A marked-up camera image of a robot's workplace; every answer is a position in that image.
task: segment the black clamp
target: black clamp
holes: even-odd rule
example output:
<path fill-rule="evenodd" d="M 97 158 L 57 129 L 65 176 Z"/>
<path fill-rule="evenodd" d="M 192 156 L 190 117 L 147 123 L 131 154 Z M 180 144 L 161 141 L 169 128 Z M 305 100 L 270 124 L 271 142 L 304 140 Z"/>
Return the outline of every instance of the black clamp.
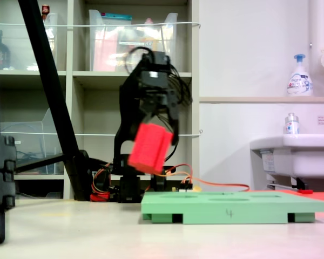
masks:
<path fill-rule="evenodd" d="M 0 136 L 0 243 L 5 239 L 5 211 L 15 206 L 15 171 L 15 140 Z"/>

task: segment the clear plastic bin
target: clear plastic bin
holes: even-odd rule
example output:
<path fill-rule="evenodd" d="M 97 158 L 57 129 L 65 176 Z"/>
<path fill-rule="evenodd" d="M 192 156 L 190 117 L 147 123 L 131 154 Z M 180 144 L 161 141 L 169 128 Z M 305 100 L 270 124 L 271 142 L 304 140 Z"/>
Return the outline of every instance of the clear plastic bin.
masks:
<path fill-rule="evenodd" d="M 66 69 L 66 28 L 57 13 L 48 14 L 45 29 L 58 70 Z M 0 25 L 0 70 L 38 71 L 28 32 L 25 26 Z"/>
<path fill-rule="evenodd" d="M 127 53 L 137 46 L 149 47 L 153 51 L 164 51 L 176 58 L 176 25 L 145 26 L 105 26 L 97 10 L 89 10 L 90 25 L 90 71 L 125 71 L 124 60 Z M 170 13 L 165 23 L 177 22 L 177 13 Z M 141 60 L 144 50 L 136 51 L 127 59 L 129 70 L 133 70 Z"/>
<path fill-rule="evenodd" d="M 9 135 L 15 138 L 17 148 L 17 164 L 33 162 L 41 158 L 47 158 L 60 154 L 61 147 L 57 135 L 43 134 L 14 134 L 5 132 L 25 133 L 56 133 L 53 118 L 48 109 L 42 121 L 36 122 L 1 122 L 0 130 L 2 135 Z M 63 174 L 64 165 L 62 162 L 33 169 L 23 174 Z"/>

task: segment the soap bottle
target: soap bottle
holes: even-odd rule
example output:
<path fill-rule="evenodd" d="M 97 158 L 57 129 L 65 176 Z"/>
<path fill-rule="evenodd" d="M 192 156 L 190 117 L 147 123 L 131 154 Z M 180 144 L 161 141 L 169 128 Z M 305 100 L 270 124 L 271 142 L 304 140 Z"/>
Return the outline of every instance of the soap bottle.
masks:
<path fill-rule="evenodd" d="M 297 54 L 294 56 L 296 59 L 296 69 L 293 72 L 287 87 L 288 96 L 312 96 L 313 84 L 306 72 L 305 67 L 302 66 L 302 60 L 305 58 L 304 54 Z"/>
<path fill-rule="evenodd" d="M 299 117 L 293 112 L 289 113 L 285 119 L 287 134 L 300 134 Z"/>

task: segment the white shelving unit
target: white shelving unit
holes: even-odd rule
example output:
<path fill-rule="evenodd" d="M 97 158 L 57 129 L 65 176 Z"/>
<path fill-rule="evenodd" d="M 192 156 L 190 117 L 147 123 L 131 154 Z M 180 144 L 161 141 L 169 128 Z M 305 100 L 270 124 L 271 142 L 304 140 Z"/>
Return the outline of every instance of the white shelving unit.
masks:
<path fill-rule="evenodd" d="M 199 0 L 43 0 L 51 12 L 57 12 L 70 25 L 67 29 L 66 65 L 59 73 L 65 100 L 75 133 L 115 134 L 120 125 L 119 86 L 126 72 L 89 71 L 89 9 L 100 12 L 127 13 L 132 24 L 147 18 L 162 23 L 168 13 L 178 13 L 179 22 L 199 22 Z M 16 0 L 0 0 L 0 23 L 22 24 Z M 177 69 L 187 83 L 191 81 L 193 103 L 180 108 L 180 134 L 199 134 L 199 27 L 178 25 Z M 48 109 L 36 71 L 0 71 L 1 121 L 39 121 Z M 90 157 L 112 161 L 114 137 L 77 136 L 78 146 Z M 124 143 L 122 153 L 130 152 L 132 143 Z M 199 138 L 180 137 L 174 156 L 167 165 L 188 163 L 199 175 Z M 182 176 L 168 177 L 181 180 Z M 16 175 L 18 180 L 64 180 L 64 198 L 72 198 L 69 178 L 63 175 Z"/>

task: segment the green foam tray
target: green foam tray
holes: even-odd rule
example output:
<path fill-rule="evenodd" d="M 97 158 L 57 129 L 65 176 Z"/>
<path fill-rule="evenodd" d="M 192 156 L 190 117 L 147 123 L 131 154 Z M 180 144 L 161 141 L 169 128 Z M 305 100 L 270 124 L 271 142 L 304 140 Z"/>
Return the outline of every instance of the green foam tray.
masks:
<path fill-rule="evenodd" d="M 324 212 L 324 201 L 282 192 L 147 192 L 141 202 L 152 223 L 314 222 L 315 212 Z"/>

